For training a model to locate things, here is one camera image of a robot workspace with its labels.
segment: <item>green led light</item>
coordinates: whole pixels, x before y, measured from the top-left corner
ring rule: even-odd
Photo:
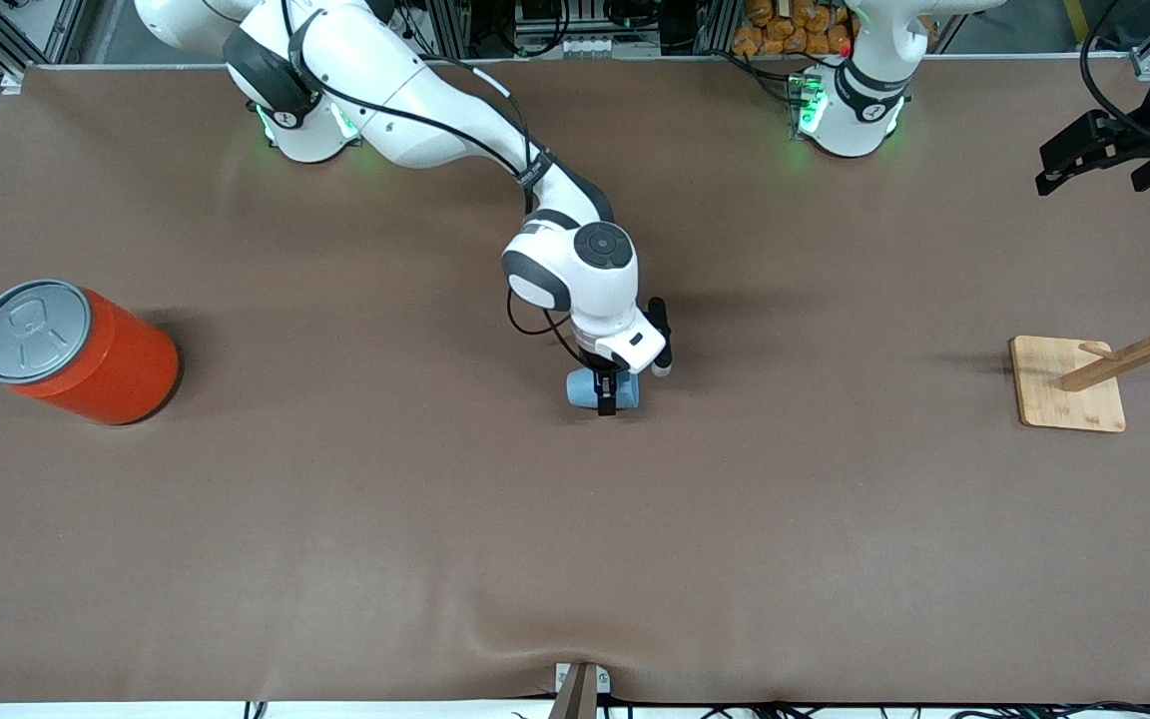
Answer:
[[[885,125],[885,135],[895,131],[898,128],[898,112],[904,108],[904,99],[899,99],[895,108],[890,110],[890,124]]]
[[[264,137],[268,137],[269,141],[274,141],[274,128],[269,127],[269,117],[264,115],[264,109],[260,105],[255,105],[255,115],[259,115],[260,124],[264,125]]]
[[[348,117],[339,110],[335,102],[331,104],[331,116],[337,120],[339,132],[347,137],[348,140],[358,136],[358,128],[352,122],[348,122]]]
[[[822,118],[822,112],[828,108],[828,95],[826,92],[819,92],[815,99],[811,100],[811,104],[806,105],[806,108],[802,110],[802,132],[813,132],[819,129],[819,120]]]

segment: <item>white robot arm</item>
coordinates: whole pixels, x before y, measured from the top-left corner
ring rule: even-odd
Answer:
[[[182,0],[137,1],[139,9]],[[501,165],[538,201],[503,251],[512,291],[570,313],[576,360],[593,373],[590,382],[653,365],[662,374],[667,330],[636,306],[638,258],[606,196],[524,128],[443,82],[389,29],[391,14],[391,0],[263,0],[224,40],[224,62],[292,160],[329,159],[360,135],[404,168],[469,155]],[[164,26],[161,17],[141,17],[151,29]],[[168,35],[183,33],[159,32]]]
[[[822,99],[802,132],[843,158],[875,151],[895,131],[904,91],[926,58],[929,33],[920,15],[977,13],[1005,0],[845,0],[859,15],[853,51],[841,64],[807,70]]]

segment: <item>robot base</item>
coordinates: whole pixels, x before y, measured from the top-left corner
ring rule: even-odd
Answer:
[[[871,154],[885,140],[898,120],[898,113],[904,108],[899,100],[894,109],[873,105],[874,113],[880,110],[882,117],[876,122],[862,122],[854,117],[854,110],[841,101],[836,91],[837,69],[830,64],[816,64],[806,70],[807,78],[818,78],[819,87],[808,97],[804,108],[796,114],[798,135],[808,137],[815,145],[841,158],[862,158]]]
[[[593,388],[593,369],[581,367],[566,375],[566,400],[586,410],[597,410],[597,391]],[[631,410],[642,404],[642,382],[634,373],[616,375],[615,405],[619,410]]]

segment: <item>blue object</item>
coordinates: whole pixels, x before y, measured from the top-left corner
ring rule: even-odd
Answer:
[[[581,367],[566,375],[566,400],[575,406],[597,410],[597,390],[593,388],[593,369]],[[631,410],[642,401],[642,383],[634,373],[616,375],[615,404],[620,410]]]

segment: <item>wooden base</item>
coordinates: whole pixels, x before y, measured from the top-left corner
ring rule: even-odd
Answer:
[[[1081,391],[1063,391],[1056,385],[1063,375],[1098,359],[1080,350],[1082,342],[1086,341],[1028,336],[1010,341],[1014,388],[1018,389],[1018,418],[1027,427],[1082,429],[1087,433],[1126,431],[1121,389],[1114,377]],[[1090,344],[1112,351],[1102,342]]]

